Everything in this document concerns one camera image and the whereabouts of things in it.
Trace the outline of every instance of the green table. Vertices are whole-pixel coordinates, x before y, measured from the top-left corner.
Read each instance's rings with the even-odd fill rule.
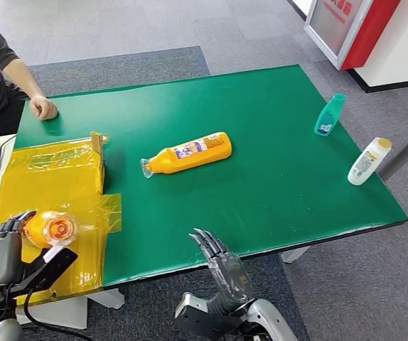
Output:
[[[341,124],[313,132],[325,101],[299,66],[55,97],[61,115],[26,111],[16,148],[108,134],[106,193],[122,193],[121,232],[110,234],[104,285],[204,262],[188,238],[209,229],[241,255],[303,247],[401,224],[407,216],[377,175],[346,179],[360,153]],[[233,155],[145,179],[141,158],[226,131]]]

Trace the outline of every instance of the teal bottle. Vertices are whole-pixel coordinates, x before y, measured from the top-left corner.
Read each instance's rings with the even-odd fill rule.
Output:
[[[344,94],[334,94],[316,121],[314,132],[320,136],[329,136],[341,114],[344,98]]]

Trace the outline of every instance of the white bottle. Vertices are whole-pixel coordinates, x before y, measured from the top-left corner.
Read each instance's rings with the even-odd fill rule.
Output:
[[[353,185],[362,185],[369,178],[390,149],[392,144],[384,137],[375,137],[358,157],[347,174]]]

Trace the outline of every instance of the orange object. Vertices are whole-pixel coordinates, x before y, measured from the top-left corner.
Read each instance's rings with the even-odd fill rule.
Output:
[[[150,178],[155,173],[175,173],[227,158],[231,151],[229,137],[226,133],[219,132],[165,148],[149,160],[141,159],[141,166],[146,178]]]
[[[25,223],[24,234],[41,249],[66,246],[76,238],[77,223],[72,215],[56,211],[36,213]]]

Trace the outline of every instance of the carpet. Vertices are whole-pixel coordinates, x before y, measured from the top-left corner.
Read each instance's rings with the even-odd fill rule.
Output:
[[[209,75],[199,47],[36,65],[30,69],[48,95]],[[257,297],[276,306],[298,340],[310,340],[277,254],[244,263]],[[174,312],[185,291],[210,298],[216,292],[216,287],[206,269],[126,283],[121,285],[120,291],[125,296],[125,304],[119,310],[88,301],[88,329],[82,333],[95,341],[204,340],[175,328]],[[24,330],[24,337],[42,341],[79,340],[42,328]]]

